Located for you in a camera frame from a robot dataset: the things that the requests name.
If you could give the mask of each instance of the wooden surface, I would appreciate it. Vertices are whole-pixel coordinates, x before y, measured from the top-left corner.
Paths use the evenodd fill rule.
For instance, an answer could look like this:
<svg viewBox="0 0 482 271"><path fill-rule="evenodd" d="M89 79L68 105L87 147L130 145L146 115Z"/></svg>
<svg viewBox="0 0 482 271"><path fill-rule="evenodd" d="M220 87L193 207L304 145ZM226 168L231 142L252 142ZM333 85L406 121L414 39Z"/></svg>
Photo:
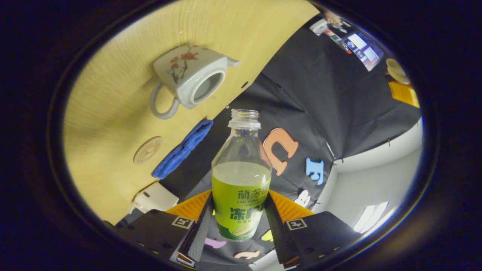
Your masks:
<svg viewBox="0 0 482 271"><path fill-rule="evenodd" d="M67 164L92 210L112 224L121 220L136 193L156 181L150 174L162 159L199 121L212 120L246 89L317 13L303 0L183 0L150 13L106 43L75 82L64 122ZM228 67L221 87L196 108L181 105L171 119L157 119L149 109L158 83L152 64L186 42L241 64ZM172 99L163 88L158 110L169 108ZM162 137L159 151L143 164L133 163L139 147L155 136Z"/></svg>

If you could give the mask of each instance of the green bottle label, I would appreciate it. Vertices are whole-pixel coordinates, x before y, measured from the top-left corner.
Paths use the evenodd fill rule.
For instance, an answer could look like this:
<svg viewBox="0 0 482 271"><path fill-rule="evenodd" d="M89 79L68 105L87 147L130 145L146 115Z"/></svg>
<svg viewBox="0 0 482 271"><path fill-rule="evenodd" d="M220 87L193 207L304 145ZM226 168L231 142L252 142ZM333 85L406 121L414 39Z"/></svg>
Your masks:
<svg viewBox="0 0 482 271"><path fill-rule="evenodd" d="M211 179L219 234L235 241L251 238L263 214L271 179L255 186L230 185L212 175Z"/></svg>

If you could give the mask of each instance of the floral pattern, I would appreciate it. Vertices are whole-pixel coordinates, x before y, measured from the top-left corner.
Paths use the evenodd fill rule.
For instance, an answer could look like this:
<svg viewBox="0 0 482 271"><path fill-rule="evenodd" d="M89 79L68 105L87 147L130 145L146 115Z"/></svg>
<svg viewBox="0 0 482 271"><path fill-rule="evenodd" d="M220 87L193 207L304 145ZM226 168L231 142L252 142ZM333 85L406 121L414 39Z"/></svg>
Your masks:
<svg viewBox="0 0 482 271"><path fill-rule="evenodd" d="M167 73L169 73L173 77L173 80L176 84L179 81L179 79L184 78L184 74L188 68L187 62L189 60L198 59L196 57L198 53L191 52L192 47L197 47L197 45L188 45L188 47L189 47L189 50L185 54L182 54L181 56L175 56L171 60L171 69L167 71Z"/></svg>

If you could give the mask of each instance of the blue towel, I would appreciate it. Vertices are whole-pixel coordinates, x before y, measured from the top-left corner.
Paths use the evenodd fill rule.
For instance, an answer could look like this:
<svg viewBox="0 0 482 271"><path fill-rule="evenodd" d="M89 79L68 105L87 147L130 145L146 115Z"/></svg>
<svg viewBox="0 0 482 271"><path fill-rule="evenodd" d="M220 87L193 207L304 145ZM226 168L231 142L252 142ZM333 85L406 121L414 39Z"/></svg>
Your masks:
<svg viewBox="0 0 482 271"><path fill-rule="evenodd" d="M204 139L211 129L213 121L203 120L184 138L184 140L171 151L164 160L154 169L154 178L164 179L191 153L191 151Z"/></svg>

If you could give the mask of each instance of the teacup handle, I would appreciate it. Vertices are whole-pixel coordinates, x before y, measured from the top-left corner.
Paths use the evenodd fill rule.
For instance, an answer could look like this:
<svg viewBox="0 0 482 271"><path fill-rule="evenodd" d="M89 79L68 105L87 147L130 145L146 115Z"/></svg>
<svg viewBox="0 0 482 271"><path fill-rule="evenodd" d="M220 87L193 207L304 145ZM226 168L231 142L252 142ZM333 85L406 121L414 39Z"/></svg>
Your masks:
<svg viewBox="0 0 482 271"><path fill-rule="evenodd" d="M151 112L156 116L156 118L159 119L170 119L174 114L176 114L177 108L179 107L179 101L174 97L173 104L171 105L171 108L167 110L164 113L160 113L156 109L156 99L157 99L157 94L159 93L159 90L162 88L162 82L157 85L157 87L152 91L151 94L151 101L150 101L150 107L151 107Z"/></svg>

